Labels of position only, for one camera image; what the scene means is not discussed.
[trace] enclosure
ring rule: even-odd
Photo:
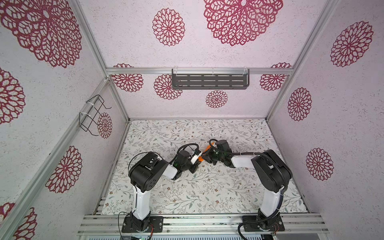
[[[1,239],[241,240],[265,187],[206,160],[152,189],[162,232],[120,232],[134,156],[210,139],[293,173],[285,231],[247,239],[382,238],[382,1],[0,0],[0,16]]]

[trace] red wire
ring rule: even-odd
[[[151,240],[151,238],[152,238],[152,234],[153,234],[153,225],[152,225],[152,223],[151,223],[151,227],[152,227],[151,236],[149,237],[148,240]]]
[[[276,233],[280,230],[280,226],[279,226],[277,223],[275,223],[275,224],[277,225],[278,229],[276,230],[275,225],[273,225],[273,227],[275,228],[275,232],[274,232],[274,234],[276,234]]]

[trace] leaf pattern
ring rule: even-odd
[[[281,157],[266,122],[260,119],[132,121],[102,214],[131,211],[133,189],[128,164],[133,156],[155,151],[170,161],[180,146],[197,143],[203,151],[211,138],[226,139],[232,151],[272,149]],[[133,159],[131,167],[143,156]],[[232,169],[220,162],[214,166],[203,161],[194,174],[183,172],[176,181],[161,177],[152,189],[150,209],[156,214],[252,213],[260,208],[263,196],[264,187],[254,169]],[[281,212],[308,212],[292,179]]]

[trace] red flower pattern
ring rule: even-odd
[[[205,102],[211,108],[219,108],[227,103],[228,96],[224,91],[214,90],[205,98]]]
[[[221,43],[244,45],[265,33],[283,0],[204,0],[207,27]]]
[[[20,46],[38,60],[66,68],[79,58],[80,29],[66,0],[1,0],[0,16]]]
[[[45,186],[55,193],[68,191],[79,179],[83,167],[82,161],[78,149],[70,146]]]
[[[368,50],[372,42],[372,26],[368,22],[355,22],[336,38],[331,49],[331,61],[338,67],[356,62]]]
[[[119,63],[115,68],[133,68],[129,64]],[[114,74],[111,75],[114,83],[119,88],[127,92],[136,92],[143,87],[143,78],[141,74]]]
[[[108,138],[112,133],[112,120],[108,113],[102,113],[97,120],[97,130],[102,138]]]
[[[24,100],[19,81],[0,68],[0,124],[17,118],[23,112]]]
[[[173,9],[163,8],[152,21],[153,33],[165,46],[174,46],[184,37],[184,22],[180,14]]]
[[[0,206],[0,224],[11,211],[15,203],[7,202],[6,204]]]
[[[333,161],[324,149],[314,148],[307,155],[307,168],[318,180],[327,180],[333,174]]]
[[[272,68],[290,68],[289,63],[278,63],[272,66]],[[279,89],[283,84],[287,75],[285,74],[263,74],[260,78],[260,86],[268,91]]]
[[[157,95],[164,99],[178,98],[183,90],[175,90],[172,88],[172,76],[169,74],[163,74],[155,79],[153,87]]]
[[[15,234],[13,235],[13,240],[30,240],[35,235],[35,229],[37,226],[37,214],[35,213],[35,208],[31,207],[29,213],[24,217],[23,223],[17,228]]]
[[[307,117],[311,109],[311,95],[305,88],[294,90],[288,101],[289,116],[295,121],[303,120]]]

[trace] patterned wall panel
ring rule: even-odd
[[[325,0],[80,0],[108,66],[293,63]]]
[[[384,7],[342,1],[270,121],[332,239],[382,238]]]
[[[103,77],[67,1],[0,0],[0,18],[1,223]],[[80,174],[79,159],[62,166],[76,161]],[[60,186],[53,177],[50,189],[73,188],[77,177],[65,177]]]
[[[125,120],[109,88],[101,94],[102,109],[113,124],[108,138],[98,134],[93,123],[90,132],[79,130],[61,162],[33,203],[38,215],[34,230],[36,239],[75,239],[77,229],[86,214],[93,214],[98,205],[113,154],[125,126]]]

